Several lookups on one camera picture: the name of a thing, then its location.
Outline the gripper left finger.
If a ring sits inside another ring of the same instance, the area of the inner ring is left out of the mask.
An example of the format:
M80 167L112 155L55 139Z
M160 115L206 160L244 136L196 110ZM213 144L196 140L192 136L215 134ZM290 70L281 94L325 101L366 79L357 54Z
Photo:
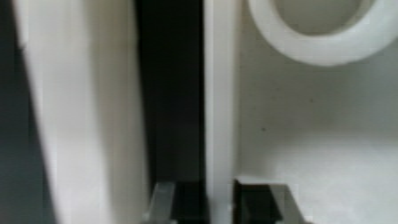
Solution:
M205 189L199 182L158 182L142 224L205 224Z

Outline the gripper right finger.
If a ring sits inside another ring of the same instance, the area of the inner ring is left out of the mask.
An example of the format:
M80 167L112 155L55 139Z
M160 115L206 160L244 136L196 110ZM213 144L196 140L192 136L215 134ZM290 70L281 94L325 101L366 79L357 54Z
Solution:
M235 179L233 224L311 224L286 184Z

